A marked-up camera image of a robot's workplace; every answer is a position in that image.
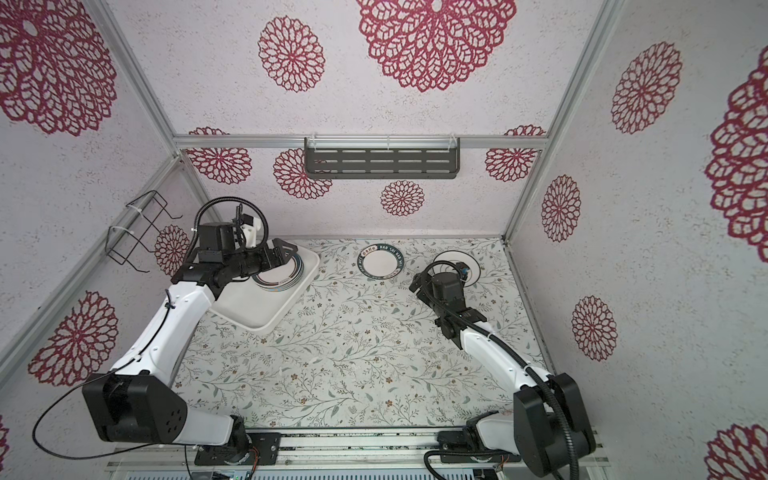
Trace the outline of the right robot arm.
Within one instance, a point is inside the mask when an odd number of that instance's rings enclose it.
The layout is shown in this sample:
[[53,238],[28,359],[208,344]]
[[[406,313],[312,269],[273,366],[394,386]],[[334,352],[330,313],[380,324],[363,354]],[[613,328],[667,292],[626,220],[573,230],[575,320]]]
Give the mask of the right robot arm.
[[467,306],[464,270],[424,270],[413,277],[411,292],[436,314],[443,336],[479,362],[512,397],[512,409],[491,411],[468,420],[461,431],[442,431],[439,446],[425,453],[434,477],[434,457],[442,462],[522,462],[538,478],[580,476],[580,460],[597,447],[591,422],[576,381],[552,374],[508,345],[487,318]]

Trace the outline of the white plate brown line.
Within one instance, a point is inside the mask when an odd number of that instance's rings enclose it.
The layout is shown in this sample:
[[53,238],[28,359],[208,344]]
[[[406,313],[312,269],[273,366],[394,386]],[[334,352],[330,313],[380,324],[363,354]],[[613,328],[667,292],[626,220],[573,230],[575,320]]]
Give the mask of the white plate brown line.
[[466,287],[473,286],[481,278],[480,263],[474,256],[465,251],[446,250],[437,254],[434,261],[447,261],[459,267],[462,271],[462,282]]

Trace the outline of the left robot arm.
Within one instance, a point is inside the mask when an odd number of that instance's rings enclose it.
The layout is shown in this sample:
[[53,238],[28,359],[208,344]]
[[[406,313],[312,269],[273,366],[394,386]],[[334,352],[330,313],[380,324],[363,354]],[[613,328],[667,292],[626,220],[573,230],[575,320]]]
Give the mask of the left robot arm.
[[281,267],[297,252],[279,238],[255,244],[238,223],[198,227],[146,329],[108,372],[91,375],[82,387],[99,438],[244,449],[247,438],[234,416],[189,406],[172,383],[199,321],[226,286]]

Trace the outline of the striped rim plate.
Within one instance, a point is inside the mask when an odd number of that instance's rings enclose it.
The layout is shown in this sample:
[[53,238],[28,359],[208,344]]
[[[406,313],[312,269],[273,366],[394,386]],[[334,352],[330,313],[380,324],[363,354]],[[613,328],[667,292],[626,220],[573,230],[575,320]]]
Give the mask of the striped rim plate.
[[289,261],[277,268],[251,276],[255,284],[268,292],[282,292],[297,285],[304,274],[304,262],[296,253]]

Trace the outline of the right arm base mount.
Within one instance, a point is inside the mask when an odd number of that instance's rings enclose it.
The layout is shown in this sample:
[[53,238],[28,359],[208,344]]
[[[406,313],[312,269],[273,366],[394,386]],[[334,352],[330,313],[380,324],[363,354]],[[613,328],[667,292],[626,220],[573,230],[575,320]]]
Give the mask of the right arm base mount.
[[436,439],[443,463],[521,461],[514,440],[514,418],[510,410],[478,415],[469,419],[460,430],[438,432]]

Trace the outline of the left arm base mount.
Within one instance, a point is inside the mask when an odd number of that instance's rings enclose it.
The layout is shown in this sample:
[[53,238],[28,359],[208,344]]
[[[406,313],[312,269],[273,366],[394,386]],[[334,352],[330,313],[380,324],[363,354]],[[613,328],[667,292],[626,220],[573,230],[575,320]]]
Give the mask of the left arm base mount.
[[198,449],[195,466],[272,466],[277,462],[281,433],[250,432],[240,416],[234,421],[230,439],[222,446],[202,446]]

